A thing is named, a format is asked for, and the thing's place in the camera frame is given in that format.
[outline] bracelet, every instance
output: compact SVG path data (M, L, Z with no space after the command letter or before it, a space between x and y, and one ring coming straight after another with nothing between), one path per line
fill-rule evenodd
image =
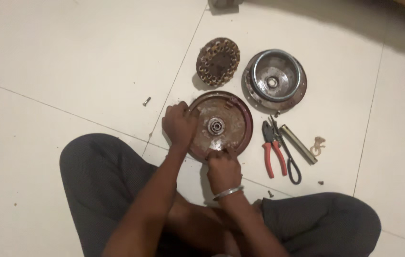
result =
M222 198L222 197L225 197L225 196L227 196L227 195L229 195L229 194L232 194L232 193L234 193L234 192L237 192L237 191L241 191L241 190L243 190L243 189L244 189L244 186L243 186L243 185L240 185L240 186L238 186L238 187L236 187L236 188L230 188L229 190L225 190L225 191L223 191L223 192L221 192L221 193L216 194L215 197L213 198L213 200L214 200L214 201L218 201L218 200L220 200L220 198Z

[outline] bolt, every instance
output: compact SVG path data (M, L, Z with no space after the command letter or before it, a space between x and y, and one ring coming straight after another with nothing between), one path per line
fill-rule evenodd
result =
M145 100L145 102L144 102L142 105L143 105L143 106L146 106L147 103L148 103L148 101L150 101L150 99L152 99L152 97L149 96L149 97L147 98L147 100Z

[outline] hand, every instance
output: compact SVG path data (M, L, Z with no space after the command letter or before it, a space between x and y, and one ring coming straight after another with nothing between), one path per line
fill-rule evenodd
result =
M210 188L214 195L240 186L242 176L240 164L232 148L224 151L212 151L208 155Z
M196 135L198 118L199 110L197 108L190 113L186 102L180 102L166 108L166 114L161 119L161 126L172 145L188 151Z

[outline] person's left hand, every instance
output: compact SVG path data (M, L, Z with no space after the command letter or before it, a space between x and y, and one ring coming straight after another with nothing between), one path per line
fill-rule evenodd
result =
M196 135L199 110L188 111L186 102L180 102L166 108L166 115L161 119L164 132L172 145L188 150Z

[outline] knee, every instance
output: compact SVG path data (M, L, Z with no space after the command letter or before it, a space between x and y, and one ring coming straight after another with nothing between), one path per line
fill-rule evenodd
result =
M377 213L366 203L348 195L333 195L333 207L346 224L346 249L359 254L371 253L380 236L381 224Z
M78 161L84 161L96 156L107 157L108 153L120 148L119 138L102 133L93 133L80 136L71 142L61 152L60 170L64 172L65 167L74 165Z

